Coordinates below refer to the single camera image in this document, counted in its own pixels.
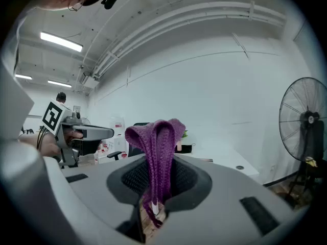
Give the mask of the black stool with thin legs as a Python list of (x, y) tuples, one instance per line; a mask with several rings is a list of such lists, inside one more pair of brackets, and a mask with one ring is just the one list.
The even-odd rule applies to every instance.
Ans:
[(295, 208), (299, 204), (299, 197), (294, 194), (294, 188), (296, 186), (302, 186), (302, 194), (307, 191), (314, 197), (319, 186), (322, 183), (322, 179), (327, 177), (327, 161), (317, 161), (318, 167), (311, 167), (305, 162), (300, 164), (299, 170), (296, 173), (295, 179), (291, 181), (289, 191), (285, 197), (285, 201), (292, 207)]

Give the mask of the thin-framed eyeglasses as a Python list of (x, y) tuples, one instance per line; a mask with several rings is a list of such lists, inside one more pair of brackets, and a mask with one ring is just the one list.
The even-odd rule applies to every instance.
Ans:
[(69, 0), (68, 9), (70, 11), (78, 11), (83, 6), (84, 0)]

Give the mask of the pile of white red packages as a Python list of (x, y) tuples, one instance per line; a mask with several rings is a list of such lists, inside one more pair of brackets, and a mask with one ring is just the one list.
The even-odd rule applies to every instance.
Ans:
[(109, 128), (114, 130), (114, 136), (102, 140), (100, 148), (94, 153), (95, 165), (127, 157), (124, 119), (122, 117), (111, 117), (109, 119)]

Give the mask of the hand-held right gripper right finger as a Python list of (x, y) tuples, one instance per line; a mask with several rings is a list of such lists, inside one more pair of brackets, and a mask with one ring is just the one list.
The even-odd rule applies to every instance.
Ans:
[[(179, 154), (209, 174), (212, 188), (193, 210), (172, 212), (153, 237), (154, 245), (278, 245), (297, 226), (307, 207), (297, 211), (244, 173)], [(279, 225), (263, 236), (240, 200), (256, 197)]]

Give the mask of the white ceiling duct unit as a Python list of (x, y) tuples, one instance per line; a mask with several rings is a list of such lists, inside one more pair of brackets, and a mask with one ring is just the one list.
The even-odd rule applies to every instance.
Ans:
[(99, 81), (96, 78), (93, 78), (89, 72), (84, 72), (80, 83), (87, 88), (94, 89), (99, 84)]

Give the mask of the person's left forearm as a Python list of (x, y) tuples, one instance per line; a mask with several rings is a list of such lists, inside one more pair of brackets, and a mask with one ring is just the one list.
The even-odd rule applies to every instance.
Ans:
[(60, 148), (56, 144), (56, 140), (53, 134), (46, 133), (39, 145), (37, 134), (21, 134), (18, 140), (23, 143), (27, 143), (35, 147), (42, 156), (55, 157), (60, 156)]

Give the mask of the purple knitted cloth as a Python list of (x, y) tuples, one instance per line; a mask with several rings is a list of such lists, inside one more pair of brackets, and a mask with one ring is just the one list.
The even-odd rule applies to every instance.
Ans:
[(164, 204), (171, 197), (172, 160), (184, 132), (185, 125), (176, 118), (130, 126), (125, 130), (127, 142), (146, 155), (150, 187), (144, 195), (143, 207), (157, 228), (162, 226), (162, 222), (156, 219), (150, 203)]

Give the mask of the white ceiling pipe bundle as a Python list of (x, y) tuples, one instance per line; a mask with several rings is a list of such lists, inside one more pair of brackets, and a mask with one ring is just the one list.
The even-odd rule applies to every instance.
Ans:
[(131, 51), (164, 33), (193, 23), (215, 19), (254, 20), (277, 27), (283, 27), (286, 23), (285, 14), (257, 5), (254, 1), (207, 2), (178, 8), (150, 20), (114, 46), (109, 46), (102, 61), (95, 66), (92, 76), (99, 78)]

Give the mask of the large black standing fan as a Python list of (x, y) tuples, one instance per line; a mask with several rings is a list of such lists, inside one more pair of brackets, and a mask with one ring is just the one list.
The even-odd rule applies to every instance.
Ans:
[(327, 87), (304, 77), (286, 90), (279, 108), (279, 133), (296, 160), (320, 160), (327, 155)]

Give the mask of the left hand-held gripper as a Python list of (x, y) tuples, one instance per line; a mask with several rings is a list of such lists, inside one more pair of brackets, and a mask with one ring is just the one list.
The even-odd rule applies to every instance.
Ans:
[[(41, 121), (43, 127), (40, 143), (46, 133), (54, 135), (56, 144), (60, 148), (60, 156), (54, 158), (62, 167), (78, 166), (79, 155), (94, 154), (103, 139), (114, 136), (114, 130), (110, 128), (80, 125), (80, 114), (55, 100), (50, 101)], [(73, 139), (70, 145), (66, 145), (63, 133), (71, 130), (79, 131), (83, 137)]]

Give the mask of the black mesh office chair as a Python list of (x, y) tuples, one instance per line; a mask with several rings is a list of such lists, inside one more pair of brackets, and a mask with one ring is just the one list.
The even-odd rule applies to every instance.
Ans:
[(132, 156), (136, 156), (139, 154), (143, 154), (144, 152), (136, 147), (133, 147), (132, 145), (129, 145), (129, 149), (128, 149), (128, 153), (126, 152), (121, 152), (121, 151), (117, 151), (117, 152), (113, 152), (107, 155), (107, 158), (111, 159), (114, 158), (115, 161), (119, 160), (119, 155), (122, 156), (122, 158), (126, 158), (126, 157), (132, 157)]

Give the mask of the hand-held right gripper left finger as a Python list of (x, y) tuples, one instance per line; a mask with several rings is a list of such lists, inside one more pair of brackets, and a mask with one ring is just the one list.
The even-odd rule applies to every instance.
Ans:
[(122, 229), (139, 209), (119, 202), (107, 187), (112, 172), (136, 160), (61, 169), (55, 159), (44, 158), (55, 199), (81, 243), (145, 242), (141, 224), (137, 224), (135, 235)]

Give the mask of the person's left hand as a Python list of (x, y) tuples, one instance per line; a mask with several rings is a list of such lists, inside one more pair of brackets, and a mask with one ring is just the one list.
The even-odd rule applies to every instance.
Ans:
[(79, 132), (79, 131), (65, 131), (63, 133), (64, 136), (64, 140), (66, 145), (70, 145), (71, 141), (74, 139), (82, 139), (83, 138), (83, 133)]

